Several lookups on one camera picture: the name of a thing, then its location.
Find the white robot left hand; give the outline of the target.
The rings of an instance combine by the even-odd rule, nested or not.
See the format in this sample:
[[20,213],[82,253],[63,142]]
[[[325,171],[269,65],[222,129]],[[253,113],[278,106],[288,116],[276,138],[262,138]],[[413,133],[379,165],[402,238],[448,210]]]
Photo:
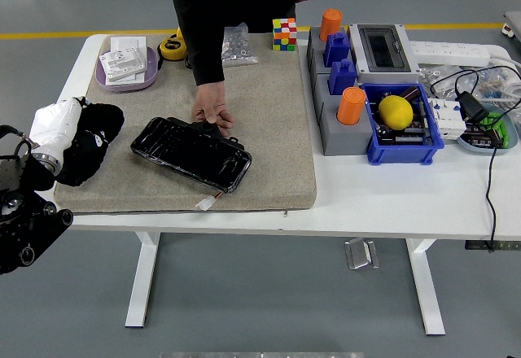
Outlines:
[[92,104],[79,98],[70,98],[36,111],[29,138],[35,143],[32,156],[53,164],[63,162],[64,152],[80,154],[94,151],[108,144],[105,132],[78,130],[81,116]]

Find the person's right hand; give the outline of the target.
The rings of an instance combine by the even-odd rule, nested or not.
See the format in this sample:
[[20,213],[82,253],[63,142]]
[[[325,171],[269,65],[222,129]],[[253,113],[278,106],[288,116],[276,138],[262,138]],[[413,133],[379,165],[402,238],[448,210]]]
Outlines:
[[191,116],[193,121],[215,124],[224,137],[230,135],[230,130],[234,126],[234,117],[229,113],[225,103],[224,81],[197,87]]

